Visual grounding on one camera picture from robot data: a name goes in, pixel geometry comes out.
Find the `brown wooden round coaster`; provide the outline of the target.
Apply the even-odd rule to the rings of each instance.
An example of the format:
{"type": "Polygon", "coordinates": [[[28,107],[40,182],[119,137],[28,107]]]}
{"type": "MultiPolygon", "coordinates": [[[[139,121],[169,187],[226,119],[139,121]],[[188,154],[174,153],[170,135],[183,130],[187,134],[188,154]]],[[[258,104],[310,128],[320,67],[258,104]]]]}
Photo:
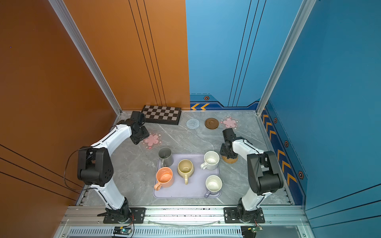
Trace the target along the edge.
{"type": "Polygon", "coordinates": [[[214,130],[219,127],[219,121],[215,118],[208,118],[205,120],[204,125],[207,129],[214,130]]]}

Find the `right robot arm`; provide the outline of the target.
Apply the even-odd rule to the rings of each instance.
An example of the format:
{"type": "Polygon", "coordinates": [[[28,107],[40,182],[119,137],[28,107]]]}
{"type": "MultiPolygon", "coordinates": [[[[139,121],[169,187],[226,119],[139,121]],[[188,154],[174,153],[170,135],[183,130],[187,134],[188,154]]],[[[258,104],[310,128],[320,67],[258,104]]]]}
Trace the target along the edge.
{"type": "Polygon", "coordinates": [[[261,204],[284,186],[283,173],[273,151],[256,148],[247,139],[237,137],[233,129],[223,130],[224,143],[220,155],[226,159],[241,156],[247,161],[250,188],[239,199],[237,219],[242,223],[264,223],[261,204]]]}

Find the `tan rattan round coaster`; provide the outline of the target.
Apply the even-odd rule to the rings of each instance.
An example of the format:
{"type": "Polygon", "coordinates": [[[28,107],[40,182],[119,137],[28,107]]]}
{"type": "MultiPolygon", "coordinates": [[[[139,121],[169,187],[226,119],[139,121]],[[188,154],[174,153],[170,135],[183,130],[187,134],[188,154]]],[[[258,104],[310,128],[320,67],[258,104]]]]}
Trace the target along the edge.
{"type": "Polygon", "coordinates": [[[226,157],[226,156],[222,156],[222,159],[227,164],[234,164],[238,161],[238,158],[230,158],[230,157],[226,157]]]}

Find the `pink flower coaster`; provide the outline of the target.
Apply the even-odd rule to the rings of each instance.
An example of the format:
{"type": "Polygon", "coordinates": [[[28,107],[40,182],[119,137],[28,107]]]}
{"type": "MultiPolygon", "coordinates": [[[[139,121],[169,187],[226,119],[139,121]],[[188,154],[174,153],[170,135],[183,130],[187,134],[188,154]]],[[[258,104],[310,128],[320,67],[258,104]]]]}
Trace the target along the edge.
{"type": "Polygon", "coordinates": [[[152,150],[154,147],[162,144],[161,134],[150,133],[149,137],[145,138],[141,144],[143,144],[147,150],[152,150]]]}
{"type": "Polygon", "coordinates": [[[225,117],[224,119],[220,120],[220,124],[225,129],[237,130],[239,127],[239,120],[232,117],[225,117]]]}

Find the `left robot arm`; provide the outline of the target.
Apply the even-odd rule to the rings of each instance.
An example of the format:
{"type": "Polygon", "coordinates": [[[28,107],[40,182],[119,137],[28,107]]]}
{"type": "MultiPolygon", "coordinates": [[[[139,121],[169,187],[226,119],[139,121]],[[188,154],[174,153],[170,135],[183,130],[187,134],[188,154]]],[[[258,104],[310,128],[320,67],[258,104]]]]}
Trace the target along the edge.
{"type": "Polygon", "coordinates": [[[114,167],[111,155],[126,139],[137,145],[149,137],[144,126],[145,115],[133,111],[127,120],[119,121],[111,131],[98,142],[78,151],[77,177],[90,189],[94,189],[106,205],[104,223],[132,223],[133,214],[129,202],[118,190],[114,179],[114,167]]]}

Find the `light blue woven coaster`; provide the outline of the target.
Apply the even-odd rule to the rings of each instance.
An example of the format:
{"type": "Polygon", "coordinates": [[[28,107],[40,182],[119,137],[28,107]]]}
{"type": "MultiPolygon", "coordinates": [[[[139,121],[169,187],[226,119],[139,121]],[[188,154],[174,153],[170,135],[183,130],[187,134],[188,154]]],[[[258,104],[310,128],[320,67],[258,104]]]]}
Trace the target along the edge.
{"type": "Polygon", "coordinates": [[[200,126],[200,122],[197,119],[190,119],[186,122],[187,128],[195,130],[200,126]]]}

